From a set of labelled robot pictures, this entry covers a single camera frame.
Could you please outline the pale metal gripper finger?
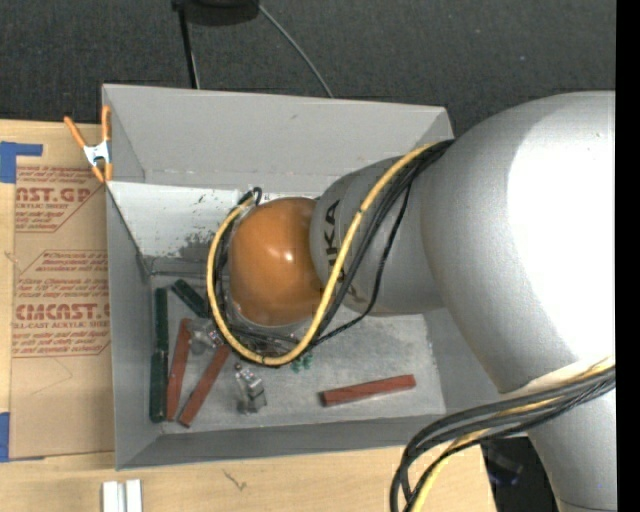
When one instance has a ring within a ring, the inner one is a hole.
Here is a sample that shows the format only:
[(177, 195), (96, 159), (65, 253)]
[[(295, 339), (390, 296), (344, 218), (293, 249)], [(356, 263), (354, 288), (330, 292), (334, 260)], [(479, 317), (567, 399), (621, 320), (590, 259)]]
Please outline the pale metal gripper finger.
[(215, 350), (222, 344), (223, 338), (212, 320), (190, 321), (190, 350), (194, 355)]
[(240, 391), (238, 411), (243, 414), (258, 413), (267, 405), (262, 379), (250, 368), (241, 364), (234, 365), (235, 380)]

